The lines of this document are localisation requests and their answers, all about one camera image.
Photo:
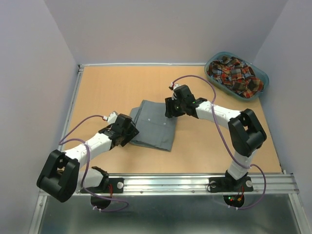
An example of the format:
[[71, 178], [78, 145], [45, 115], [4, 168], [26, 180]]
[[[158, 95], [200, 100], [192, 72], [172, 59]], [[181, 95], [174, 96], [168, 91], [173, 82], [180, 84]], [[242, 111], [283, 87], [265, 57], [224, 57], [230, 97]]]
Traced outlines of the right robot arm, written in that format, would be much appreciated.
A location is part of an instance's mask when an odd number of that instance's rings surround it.
[[232, 163], [221, 179], [210, 180], [210, 192], [236, 190], [245, 185], [255, 152], [267, 135], [254, 111], [231, 110], [213, 104], [205, 98], [195, 98], [187, 85], [171, 84], [173, 95], [165, 99], [167, 118], [188, 115], [213, 122], [217, 128], [228, 129], [234, 154]]

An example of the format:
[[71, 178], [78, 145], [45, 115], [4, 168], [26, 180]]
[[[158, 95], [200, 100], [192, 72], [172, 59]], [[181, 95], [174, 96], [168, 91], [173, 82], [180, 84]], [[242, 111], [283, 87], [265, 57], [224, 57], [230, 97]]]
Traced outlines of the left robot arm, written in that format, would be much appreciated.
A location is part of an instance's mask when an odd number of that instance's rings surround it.
[[93, 115], [82, 120], [80, 126], [92, 117], [100, 117], [108, 126], [99, 130], [87, 141], [75, 138], [80, 145], [65, 151], [52, 151], [37, 179], [37, 187], [60, 202], [67, 201], [74, 192], [82, 189], [86, 175], [80, 175], [82, 166], [89, 167], [91, 159], [117, 146], [125, 146], [139, 131], [130, 116], [112, 112], [109, 116]]

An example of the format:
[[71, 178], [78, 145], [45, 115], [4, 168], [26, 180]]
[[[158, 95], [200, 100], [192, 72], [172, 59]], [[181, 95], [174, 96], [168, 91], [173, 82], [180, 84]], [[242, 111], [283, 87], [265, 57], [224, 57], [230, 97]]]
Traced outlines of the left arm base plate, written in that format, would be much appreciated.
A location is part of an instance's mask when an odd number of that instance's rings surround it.
[[124, 187], [124, 178], [107, 177], [102, 179], [98, 186], [87, 187], [87, 190], [95, 194], [122, 194]]

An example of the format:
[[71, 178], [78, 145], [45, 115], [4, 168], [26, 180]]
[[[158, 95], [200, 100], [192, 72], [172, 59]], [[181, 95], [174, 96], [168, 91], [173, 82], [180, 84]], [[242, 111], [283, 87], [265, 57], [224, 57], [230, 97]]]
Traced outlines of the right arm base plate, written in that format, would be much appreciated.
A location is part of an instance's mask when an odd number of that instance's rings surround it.
[[249, 176], [245, 176], [239, 180], [235, 180], [232, 177], [210, 177], [209, 178], [209, 192], [211, 193], [238, 193], [244, 190], [244, 192], [253, 192], [253, 183]]

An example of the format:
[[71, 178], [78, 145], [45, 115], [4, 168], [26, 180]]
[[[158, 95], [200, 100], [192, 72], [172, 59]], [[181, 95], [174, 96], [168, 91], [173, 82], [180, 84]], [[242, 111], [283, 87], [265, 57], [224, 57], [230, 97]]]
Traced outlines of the grey long sleeve shirt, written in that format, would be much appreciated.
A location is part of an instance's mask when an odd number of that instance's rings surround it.
[[166, 106], [143, 100], [140, 106], [133, 108], [130, 117], [139, 133], [130, 143], [140, 147], [170, 152], [172, 150], [177, 118], [165, 117]]

